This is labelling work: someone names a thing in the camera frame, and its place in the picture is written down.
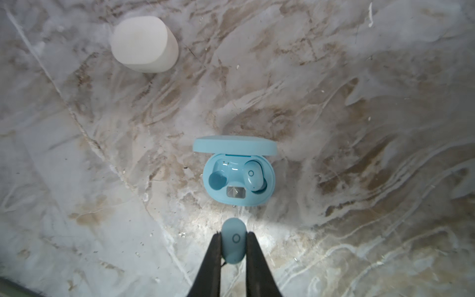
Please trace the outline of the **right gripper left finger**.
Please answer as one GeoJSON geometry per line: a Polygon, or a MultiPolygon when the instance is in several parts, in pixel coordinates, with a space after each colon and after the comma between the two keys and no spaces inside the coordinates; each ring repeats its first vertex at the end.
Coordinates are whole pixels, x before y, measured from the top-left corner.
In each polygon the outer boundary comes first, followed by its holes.
{"type": "Polygon", "coordinates": [[[212,236],[188,297],[219,297],[221,288],[221,233],[212,236]]]}

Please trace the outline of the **blue earbud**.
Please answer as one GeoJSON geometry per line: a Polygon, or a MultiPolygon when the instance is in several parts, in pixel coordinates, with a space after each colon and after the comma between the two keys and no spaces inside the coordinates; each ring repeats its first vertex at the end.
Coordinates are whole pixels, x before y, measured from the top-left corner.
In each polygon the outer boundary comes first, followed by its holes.
{"type": "Polygon", "coordinates": [[[246,254],[247,229],[243,221],[231,218],[221,229],[221,254],[227,264],[240,263],[246,254]]]}
{"type": "Polygon", "coordinates": [[[249,161],[244,165],[244,184],[245,187],[252,191],[257,192],[265,188],[265,178],[263,176],[263,169],[259,162],[249,161]]]}

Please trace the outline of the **white earbud charging case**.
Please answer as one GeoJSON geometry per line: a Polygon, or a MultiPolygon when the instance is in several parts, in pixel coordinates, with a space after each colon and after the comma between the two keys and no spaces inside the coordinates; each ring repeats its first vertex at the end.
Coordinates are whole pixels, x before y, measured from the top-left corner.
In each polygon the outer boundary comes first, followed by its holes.
{"type": "Polygon", "coordinates": [[[179,46],[158,17],[132,17],[118,24],[111,37],[115,59],[140,73],[164,73],[177,62],[179,46]]]}

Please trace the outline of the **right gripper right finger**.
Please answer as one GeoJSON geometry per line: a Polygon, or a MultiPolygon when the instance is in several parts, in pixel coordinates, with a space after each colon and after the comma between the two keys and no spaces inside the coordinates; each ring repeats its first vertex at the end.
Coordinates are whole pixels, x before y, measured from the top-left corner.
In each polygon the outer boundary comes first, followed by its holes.
{"type": "Polygon", "coordinates": [[[282,297],[255,233],[246,236],[246,296],[282,297]]]}

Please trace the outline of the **blue earbud charging case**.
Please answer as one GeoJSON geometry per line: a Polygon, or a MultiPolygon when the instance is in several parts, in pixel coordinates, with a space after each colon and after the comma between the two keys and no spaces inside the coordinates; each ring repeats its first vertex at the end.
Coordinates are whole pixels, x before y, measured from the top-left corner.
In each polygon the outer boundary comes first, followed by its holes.
{"type": "Polygon", "coordinates": [[[266,156],[278,154],[277,143],[252,136],[206,136],[194,141],[193,151],[211,153],[203,171],[206,192],[217,202],[242,207],[266,203],[272,196],[276,176],[266,156]],[[263,169],[265,188],[252,192],[244,184],[244,165],[257,161],[263,169]]]}

